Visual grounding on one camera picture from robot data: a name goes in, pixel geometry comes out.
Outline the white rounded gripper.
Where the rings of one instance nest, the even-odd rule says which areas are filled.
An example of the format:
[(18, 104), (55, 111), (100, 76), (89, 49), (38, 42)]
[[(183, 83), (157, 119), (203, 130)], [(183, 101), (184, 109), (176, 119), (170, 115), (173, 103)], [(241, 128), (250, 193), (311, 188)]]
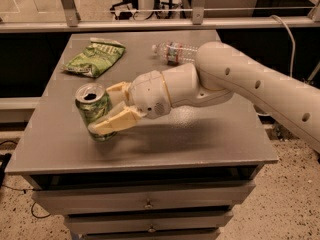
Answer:
[(142, 74), (131, 85), (129, 82), (114, 84), (107, 87), (106, 92), (114, 108), (88, 125), (90, 133), (119, 132), (136, 126), (143, 117), (155, 119), (171, 111), (166, 83), (159, 71)]

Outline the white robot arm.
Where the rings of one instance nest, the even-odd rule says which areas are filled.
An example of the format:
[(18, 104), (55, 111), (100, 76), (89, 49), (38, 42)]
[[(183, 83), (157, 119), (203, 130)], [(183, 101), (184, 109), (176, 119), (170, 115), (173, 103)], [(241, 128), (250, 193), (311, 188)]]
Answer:
[(151, 71), (106, 89), (112, 110), (90, 123), (105, 135), (155, 119), (175, 107), (207, 107), (237, 93), (320, 152), (320, 90), (270, 69), (222, 42), (200, 46), (193, 63)]

